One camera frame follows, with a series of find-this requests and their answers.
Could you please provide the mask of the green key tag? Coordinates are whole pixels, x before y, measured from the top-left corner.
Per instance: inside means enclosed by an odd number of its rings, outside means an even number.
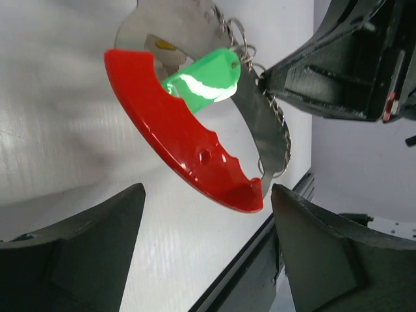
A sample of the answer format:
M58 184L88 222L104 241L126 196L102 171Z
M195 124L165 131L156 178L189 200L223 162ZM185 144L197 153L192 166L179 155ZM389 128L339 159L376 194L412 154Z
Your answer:
M238 54L220 48L169 76L161 85L170 95L183 99L189 111L196 114L234 95L240 76Z

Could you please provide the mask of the yellow key tag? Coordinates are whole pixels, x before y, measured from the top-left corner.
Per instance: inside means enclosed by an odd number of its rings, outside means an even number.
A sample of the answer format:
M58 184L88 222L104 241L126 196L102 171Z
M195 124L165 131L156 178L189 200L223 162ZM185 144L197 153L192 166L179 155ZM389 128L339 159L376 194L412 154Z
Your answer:
M187 60L186 54L159 37L148 34L145 48L154 56L155 64L168 72L176 72Z

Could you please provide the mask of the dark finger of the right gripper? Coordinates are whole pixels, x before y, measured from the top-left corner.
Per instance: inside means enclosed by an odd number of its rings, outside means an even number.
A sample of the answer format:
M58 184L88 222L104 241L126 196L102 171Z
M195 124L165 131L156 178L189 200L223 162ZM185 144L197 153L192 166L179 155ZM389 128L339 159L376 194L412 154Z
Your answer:
M314 35L269 68L266 89L325 118L415 119L415 2L332 1Z

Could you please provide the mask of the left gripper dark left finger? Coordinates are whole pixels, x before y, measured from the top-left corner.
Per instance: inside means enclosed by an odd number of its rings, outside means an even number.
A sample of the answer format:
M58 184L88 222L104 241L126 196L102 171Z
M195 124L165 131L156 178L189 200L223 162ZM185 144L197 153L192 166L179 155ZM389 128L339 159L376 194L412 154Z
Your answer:
M2 311L119 311L146 192L136 183L1 243Z

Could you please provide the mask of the steel key holder red handle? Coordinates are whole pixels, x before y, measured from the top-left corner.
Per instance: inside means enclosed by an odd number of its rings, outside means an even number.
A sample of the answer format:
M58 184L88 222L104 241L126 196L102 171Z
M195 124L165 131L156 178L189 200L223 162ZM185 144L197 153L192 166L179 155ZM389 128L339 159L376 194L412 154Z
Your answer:
M162 81L177 73L159 68L145 48L148 34L184 52L182 70L213 51L238 54L241 74L232 99L251 135L261 175L246 177L237 158L205 128L181 98L170 95ZM121 106L147 143L184 181L227 208L255 213L272 179L291 159L291 136L283 111L261 88L242 23L225 18L212 1L138 1L118 29L114 47L105 52L110 85Z

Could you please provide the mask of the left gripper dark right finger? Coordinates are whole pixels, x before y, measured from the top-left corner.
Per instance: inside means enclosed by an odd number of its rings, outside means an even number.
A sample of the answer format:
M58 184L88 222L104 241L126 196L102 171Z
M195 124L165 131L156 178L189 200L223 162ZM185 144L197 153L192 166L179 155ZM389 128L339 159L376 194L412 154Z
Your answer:
M297 311L414 311L415 241L273 185L274 220Z

